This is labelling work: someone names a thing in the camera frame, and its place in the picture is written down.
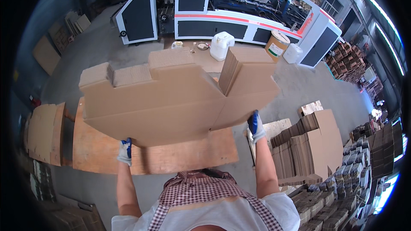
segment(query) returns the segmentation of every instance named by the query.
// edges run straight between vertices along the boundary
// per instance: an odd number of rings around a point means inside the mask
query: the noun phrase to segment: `person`
[[[275,165],[258,111],[248,120],[256,142],[257,197],[241,189],[228,172],[179,172],[164,184],[151,209],[142,214],[131,178],[131,140],[120,142],[117,176],[119,216],[112,230],[298,230],[293,201],[280,193]]]

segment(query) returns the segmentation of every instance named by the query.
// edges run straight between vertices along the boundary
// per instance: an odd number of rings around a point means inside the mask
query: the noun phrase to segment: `red stripe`
[[[335,20],[328,13],[326,13],[326,11],[324,11],[322,8],[320,8],[320,12],[323,13],[325,16],[327,16],[333,23],[335,23]]]
[[[297,37],[302,39],[302,36],[297,35],[297,34],[291,32],[291,31],[284,30],[282,28],[278,28],[278,27],[275,27],[275,26],[271,26],[271,25],[268,25],[268,24],[265,24],[265,23],[250,21],[250,20],[247,20],[247,19],[241,19],[241,18],[236,18],[236,17],[220,16],[220,15],[180,15],[180,14],[174,15],[174,17],[216,18],[216,19],[227,19],[227,20],[233,20],[233,21],[239,21],[239,22],[254,23],[254,24],[264,26],[264,27],[279,30],[279,31],[282,31],[282,32],[285,32],[285,33],[288,33],[288,34],[292,34],[292,35],[297,36]]]

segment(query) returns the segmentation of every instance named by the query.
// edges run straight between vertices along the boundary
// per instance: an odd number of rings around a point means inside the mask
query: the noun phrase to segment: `white plastic jug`
[[[219,62],[225,60],[227,51],[234,45],[234,42],[234,37],[225,31],[215,34],[211,40],[211,56]]]
[[[285,50],[283,57],[289,64],[295,64],[302,55],[302,49],[297,44],[290,44]]]

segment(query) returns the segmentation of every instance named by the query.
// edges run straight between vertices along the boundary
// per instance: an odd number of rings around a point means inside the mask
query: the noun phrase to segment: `pallet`
[[[116,174],[119,141],[84,122],[84,103],[84,97],[80,98],[74,125],[73,168]],[[229,127],[211,131],[202,140],[148,148],[133,145],[131,160],[132,175],[165,174],[237,162],[238,153]]]

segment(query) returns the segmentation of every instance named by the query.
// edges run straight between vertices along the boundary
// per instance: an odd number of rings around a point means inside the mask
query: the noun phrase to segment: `blue rubber-coated glove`
[[[128,137],[127,141],[120,141],[117,160],[127,163],[131,167],[131,138]]]
[[[255,110],[253,112],[253,115],[251,115],[247,122],[251,134],[253,134],[252,138],[254,143],[265,137],[265,130],[263,128],[263,123],[261,122],[260,115],[258,114],[258,110]]]

